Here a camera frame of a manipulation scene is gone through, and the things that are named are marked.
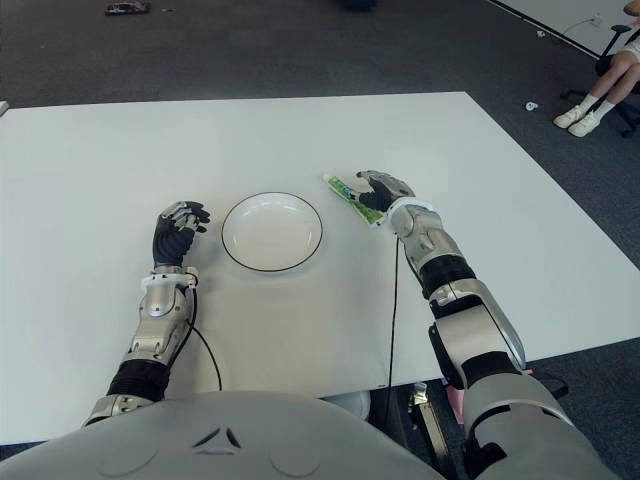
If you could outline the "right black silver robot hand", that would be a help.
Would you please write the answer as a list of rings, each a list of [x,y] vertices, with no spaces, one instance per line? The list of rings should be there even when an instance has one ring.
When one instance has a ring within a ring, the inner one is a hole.
[[[386,212],[396,200],[415,196],[404,181],[385,172],[364,170],[357,172],[356,177],[365,180],[370,190],[352,193],[352,199],[372,210]]]

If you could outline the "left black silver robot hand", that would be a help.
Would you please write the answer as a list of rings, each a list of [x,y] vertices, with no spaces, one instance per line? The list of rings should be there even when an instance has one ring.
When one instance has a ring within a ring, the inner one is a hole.
[[[197,233],[207,231],[211,214],[204,205],[194,201],[178,201],[158,216],[152,241],[155,267],[183,265]]]

